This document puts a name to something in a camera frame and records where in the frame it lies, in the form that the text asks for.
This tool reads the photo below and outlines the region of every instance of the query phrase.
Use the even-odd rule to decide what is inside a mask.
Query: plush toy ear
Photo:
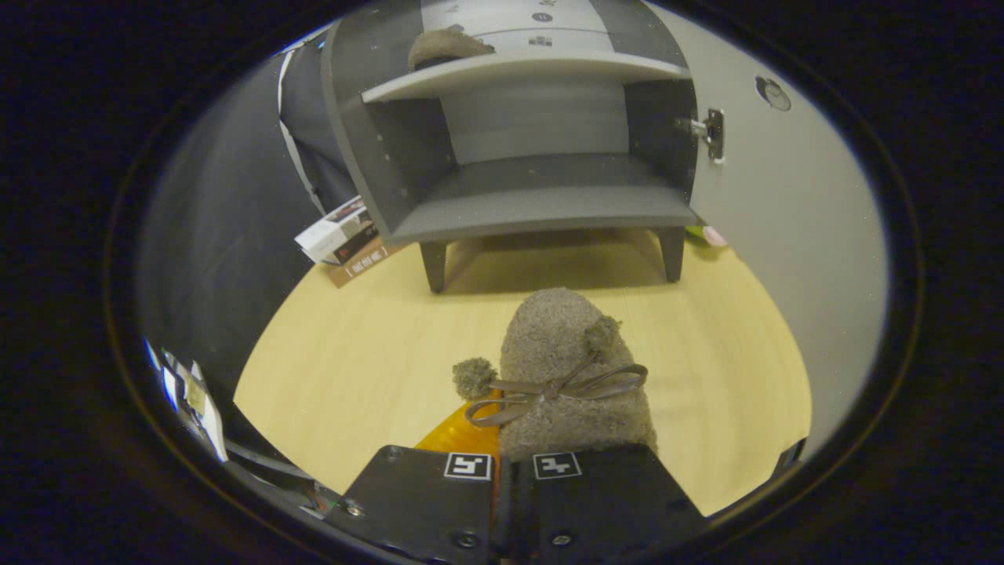
[[[620,334],[617,331],[619,328],[620,323],[616,320],[609,316],[600,317],[595,324],[585,330],[585,343],[589,352],[596,351],[600,355],[609,352],[620,341]]]
[[[478,357],[461,361],[453,366],[453,384],[464,400],[477,400],[491,394],[488,383],[498,375],[487,359]]]

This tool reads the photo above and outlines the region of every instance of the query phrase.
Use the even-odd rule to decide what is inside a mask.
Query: book
[[[340,264],[343,258],[354,254],[355,250],[371,240],[375,234],[376,229],[373,227],[369,212],[362,198],[356,196],[314,222],[294,239],[314,262]],[[339,255],[339,249],[346,245],[354,249]]]
[[[345,261],[352,258],[362,247],[372,241],[379,233],[376,226],[372,222],[366,222],[362,231],[348,238],[340,247],[327,254],[320,262],[333,265],[343,265]]]

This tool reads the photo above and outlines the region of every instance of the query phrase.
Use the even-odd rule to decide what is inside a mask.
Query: ribbon
[[[612,371],[586,379],[580,383],[568,384],[568,381],[573,379],[575,375],[582,372],[582,369],[586,368],[589,363],[592,363],[596,359],[596,356],[597,353],[593,352],[588,359],[579,364],[578,367],[575,367],[567,375],[552,379],[543,384],[492,379],[488,384],[489,387],[504,392],[515,392],[517,394],[474,402],[467,408],[467,411],[464,412],[464,417],[478,428],[502,426],[511,422],[523,414],[526,414],[532,410],[534,406],[543,402],[556,400],[558,398],[598,400],[600,398],[609,398],[610,396],[616,396],[618,394],[624,394],[626,392],[637,390],[645,384],[646,378],[649,375],[649,369],[644,365],[638,364],[617,367]],[[621,375],[625,373],[632,373],[635,376],[628,379],[619,379],[613,382],[603,382],[614,375]],[[476,414],[478,410],[492,404],[498,404],[501,409],[490,416],[485,416],[483,418],[474,417],[474,414]]]

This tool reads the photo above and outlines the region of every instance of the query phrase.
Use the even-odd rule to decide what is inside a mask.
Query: cardboard box
[[[378,235],[345,261],[345,264],[328,265],[328,275],[334,281],[334,286],[340,289],[403,248],[403,245],[385,245],[384,239]]]
[[[353,255],[375,235],[376,229],[369,218],[369,212],[362,203],[362,198],[356,196],[317,220],[297,235],[295,240],[314,262],[342,264],[345,257]],[[346,245],[354,249],[339,256],[338,250]]]
[[[334,251],[328,253],[321,262],[334,265],[343,265],[350,258],[355,256],[362,247],[373,240],[379,233],[376,232],[376,225],[372,222],[367,222],[366,226],[362,228],[362,231],[356,233],[355,235],[348,238],[341,247],[338,247]]]

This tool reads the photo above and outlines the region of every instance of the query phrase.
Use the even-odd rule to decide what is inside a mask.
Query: pink object
[[[725,247],[729,244],[728,241],[726,241],[725,238],[722,237],[720,233],[715,231],[715,228],[710,225],[704,226],[703,231],[704,238],[708,241],[708,243],[714,245],[715,247]]]

